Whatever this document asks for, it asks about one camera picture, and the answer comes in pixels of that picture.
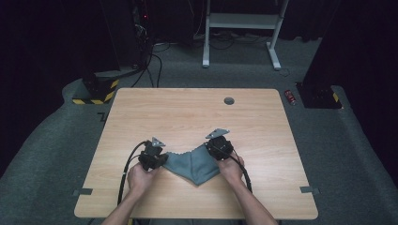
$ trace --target forearm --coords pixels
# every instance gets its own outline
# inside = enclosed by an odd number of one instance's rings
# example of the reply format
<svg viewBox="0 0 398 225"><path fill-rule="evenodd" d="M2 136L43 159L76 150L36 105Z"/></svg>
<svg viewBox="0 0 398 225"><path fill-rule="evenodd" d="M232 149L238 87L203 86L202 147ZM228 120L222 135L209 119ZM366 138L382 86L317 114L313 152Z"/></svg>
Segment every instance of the forearm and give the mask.
<svg viewBox="0 0 398 225"><path fill-rule="evenodd" d="M243 182L230 183L230 186L237 196L248 225L278 224L272 214L255 198Z"/></svg>
<svg viewBox="0 0 398 225"><path fill-rule="evenodd" d="M117 208L103 221L102 225L126 225L139 199L139 194L134 194L130 191Z"/></svg>

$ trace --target yellow and black tape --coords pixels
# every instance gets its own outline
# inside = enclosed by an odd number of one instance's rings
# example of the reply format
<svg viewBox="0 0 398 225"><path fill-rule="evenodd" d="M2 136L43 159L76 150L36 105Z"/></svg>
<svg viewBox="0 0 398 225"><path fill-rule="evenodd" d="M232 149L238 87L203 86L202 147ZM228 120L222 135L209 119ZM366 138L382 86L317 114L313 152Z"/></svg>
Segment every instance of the yellow and black tape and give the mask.
<svg viewBox="0 0 398 225"><path fill-rule="evenodd" d="M119 80L115 80L111 83L109 89L107 89L103 93L103 97L101 98L77 98L74 97L72 99L73 103L77 105L85 105L85 104L96 104L96 105L101 105L101 104L106 104L109 103L109 101L112 99L112 97L115 94L115 89L117 84L119 83Z"/></svg>

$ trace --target hand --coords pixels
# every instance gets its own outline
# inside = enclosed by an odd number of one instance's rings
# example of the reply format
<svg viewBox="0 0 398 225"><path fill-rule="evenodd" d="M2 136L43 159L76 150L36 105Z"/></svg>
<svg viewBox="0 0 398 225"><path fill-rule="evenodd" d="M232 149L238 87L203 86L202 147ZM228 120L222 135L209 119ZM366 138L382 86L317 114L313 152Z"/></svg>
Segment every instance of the hand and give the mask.
<svg viewBox="0 0 398 225"><path fill-rule="evenodd" d="M240 161L242 166L245 166L245 162L243 161L242 157L237 157L235 153L232 153L231 157ZM232 160L231 158L219 160L217 161L217 164L219 165L220 173L230 185L243 182L243 172L234 160Z"/></svg>
<svg viewBox="0 0 398 225"><path fill-rule="evenodd" d="M135 164L129 170L129 174L127 176L130 188L129 192L136 193L140 196L144 195L144 193L152 185L153 178L155 177L156 173L158 173L158 170L159 168L148 172L143 169L141 162Z"/></svg>

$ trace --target gray carpet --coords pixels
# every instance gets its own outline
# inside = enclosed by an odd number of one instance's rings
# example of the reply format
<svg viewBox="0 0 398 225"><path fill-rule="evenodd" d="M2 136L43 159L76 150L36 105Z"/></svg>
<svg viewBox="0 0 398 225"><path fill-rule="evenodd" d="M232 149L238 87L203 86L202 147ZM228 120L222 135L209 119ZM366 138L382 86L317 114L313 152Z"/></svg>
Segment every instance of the gray carpet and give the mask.
<svg viewBox="0 0 398 225"><path fill-rule="evenodd" d="M219 48L227 44L211 43ZM317 219L283 224L398 224L397 188L363 134L343 88L332 87L344 105L341 110L305 109L300 103L295 82L303 80L319 43L279 40L281 71L273 70L264 42L210 49L209 68L202 68L202 48L171 45L162 51L167 45L160 45L155 48L163 64L160 87L274 88L280 92L310 185L320 190L314 195ZM149 68L155 81L159 66L153 58ZM117 88L131 86L137 78L138 74L122 78ZM100 139L99 113L107 113L112 102L74 105L71 97L79 82L64 88L64 105L32 132L2 177L0 224L88 222L74 216L77 197L72 193L83 186ZM147 73L136 86L151 86ZM298 105L287 103L286 89L293 91ZM93 224L101 221L98 218Z"/></svg>

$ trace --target black stand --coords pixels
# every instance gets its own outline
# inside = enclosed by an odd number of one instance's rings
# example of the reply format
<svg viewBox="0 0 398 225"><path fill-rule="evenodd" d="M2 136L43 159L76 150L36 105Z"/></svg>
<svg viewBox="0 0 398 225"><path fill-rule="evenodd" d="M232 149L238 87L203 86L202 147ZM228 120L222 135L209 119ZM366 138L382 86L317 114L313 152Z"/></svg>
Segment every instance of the black stand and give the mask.
<svg viewBox="0 0 398 225"><path fill-rule="evenodd" d="M339 6L336 7L333 13L334 21L341 20L340 15L336 13ZM330 88L342 73L342 65L338 60L342 53L342 47L336 46L334 43L336 39L344 38L344 31L335 23L330 23L304 81L296 83L305 108L341 109L343 107L337 95Z"/></svg>

